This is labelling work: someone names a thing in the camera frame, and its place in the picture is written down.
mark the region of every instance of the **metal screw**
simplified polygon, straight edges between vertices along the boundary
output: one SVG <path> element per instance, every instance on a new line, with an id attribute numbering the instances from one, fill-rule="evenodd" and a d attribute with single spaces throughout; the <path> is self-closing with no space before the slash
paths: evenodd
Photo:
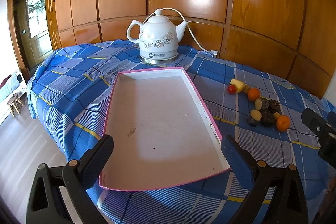
<path id="1" fill-rule="evenodd" d="M 259 160 L 257 162 L 257 164 L 258 164 L 259 167 L 265 167 L 266 166 L 266 163 L 263 160 Z"/>
<path id="2" fill-rule="evenodd" d="M 290 164 L 290 165 L 289 165 L 289 168 L 290 168 L 290 170 L 292 170 L 292 171 L 295 171 L 295 170 L 296 170 L 296 166 L 295 166 L 294 164 Z"/>
<path id="3" fill-rule="evenodd" d="M 77 165 L 77 163 L 78 163 L 77 160 L 70 160 L 70 161 L 69 161 L 69 166 L 74 167 L 74 166 Z"/>
<path id="4" fill-rule="evenodd" d="M 40 164 L 38 167 L 39 170 L 43 170 L 44 168 L 45 168 L 45 164 Z"/>

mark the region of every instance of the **white electric kettle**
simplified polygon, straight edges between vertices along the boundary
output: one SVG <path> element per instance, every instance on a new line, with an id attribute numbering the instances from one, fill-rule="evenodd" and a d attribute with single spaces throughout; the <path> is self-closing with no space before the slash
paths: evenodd
<path id="1" fill-rule="evenodd" d="M 175 26 L 168 17 L 161 15 L 160 9 L 156 9 L 155 16 L 150 17 L 144 24 L 133 20 L 127 29 L 127 38 L 139 44 L 142 58 L 167 60 L 177 56 L 177 48 L 188 23 L 183 21 Z M 130 32 L 134 25 L 140 26 L 139 39 L 131 38 Z"/>

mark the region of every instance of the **toy food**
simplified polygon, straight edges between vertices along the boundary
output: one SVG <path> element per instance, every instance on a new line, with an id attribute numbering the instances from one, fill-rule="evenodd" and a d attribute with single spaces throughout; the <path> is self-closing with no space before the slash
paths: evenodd
<path id="1" fill-rule="evenodd" d="M 265 98 L 258 98 L 254 102 L 254 108 L 256 110 L 267 109 L 268 108 L 268 100 Z"/>
<path id="2" fill-rule="evenodd" d="M 256 88 L 250 89 L 249 92 L 247 93 L 247 98 L 249 98 L 251 102 L 254 102 L 259 97 L 260 97 L 260 91 Z"/>
<path id="3" fill-rule="evenodd" d="M 250 126 L 256 127 L 260 119 L 261 119 L 261 113 L 258 110 L 253 109 L 246 118 L 246 121 Z"/>
<path id="4" fill-rule="evenodd" d="M 273 114 L 268 109 L 262 109 L 260 111 L 261 113 L 261 124 L 270 127 L 275 124 L 275 119 L 273 117 Z"/>
<path id="5" fill-rule="evenodd" d="M 236 92 L 239 93 L 243 90 L 246 84 L 242 81 L 236 80 L 234 78 L 231 79 L 230 85 L 234 85 L 236 87 Z"/>
<path id="6" fill-rule="evenodd" d="M 274 113 L 273 113 L 273 117 L 274 117 L 275 120 L 279 119 L 280 116 L 281 116 L 281 115 L 280 115 L 279 112 L 274 112 Z"/>
<path id="7" fill-rule="evenodd" d="M 289 125 L 290 125 L 290 120 L 289 120 L 288 116 L 281 115 L 277 119 L 277 129 L 280 132 L 286 131 L 289 128 Z"/>
<path id="8" fill-rule="evenodd" d="M 268 110 L 272 113 L 279 112 L 280 113 L 280 104 L 276 100 L 270 99 L 268 102 Z"/>
<path id="9" fill-rule="evenodd" d="M 235 94 L 236 93 L 236 87 L 234 85 L 229 85 L 227 87 L 227 92 L 229 92 L 230 94 Z"/>
<path id="10" fill-rule="evenodd" d="M 251 87 L 250 87 L 249 85 L 246 85 L 246 86 L 243 88 L 243 92 L 247 95 L 250 89 L 251 89 Z"/>

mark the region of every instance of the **pineapple chunk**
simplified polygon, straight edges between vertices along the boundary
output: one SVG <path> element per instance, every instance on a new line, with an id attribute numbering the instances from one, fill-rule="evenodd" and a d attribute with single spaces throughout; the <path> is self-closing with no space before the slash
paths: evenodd
<path id="1" fill-rule="evenodd" d="M 246 86 L 244 82 L 236 80 L 234 78 L 231 79 L 230 85 L 234 85 L 236 87 L 236 93 L 241 92 Z"/>

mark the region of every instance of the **plaid tablecloth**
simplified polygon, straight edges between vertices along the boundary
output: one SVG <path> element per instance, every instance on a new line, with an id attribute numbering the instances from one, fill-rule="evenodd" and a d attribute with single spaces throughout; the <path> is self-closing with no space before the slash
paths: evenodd
<path id="1" fill-rule="evenodd" d="M 164 66 L 184 67 L 223 135 L 233 135 L 256 160 L 297 166 L 311 219 L 327 187 L 330 167 L 318 157 L 318 139 L 301 123 L 301 112 L 309 107 L 326 118 L 334 106 L 251 67 L 212 58 L 189 46 L 179 46 L 178 52 L 178 59 Z M 83 44 L 55 51 L 37 69 L 28 83 L 31 116 L 39 118 L 68 160 L 79 159 L 102 136 L 117 73 L 156 67 L 141 63 L 139 56 L 139 48 L 129 41 Z M 243 93 L 227 93 L 231 78 L 257 87 L 262 97 L 278 100 L 282 113 L 291 119 L 290 129 L 279 133 L 275 127 L 250 127 L 246 117 L 254 105 Z M 262 220 L 273 191 L 269 189 L 255 223 Z M 223 224 L 247 194 L 231 171 L 168 189 L 107 191 L 96 183 L 87 192 L 113 221 L 127 224 Z"/>

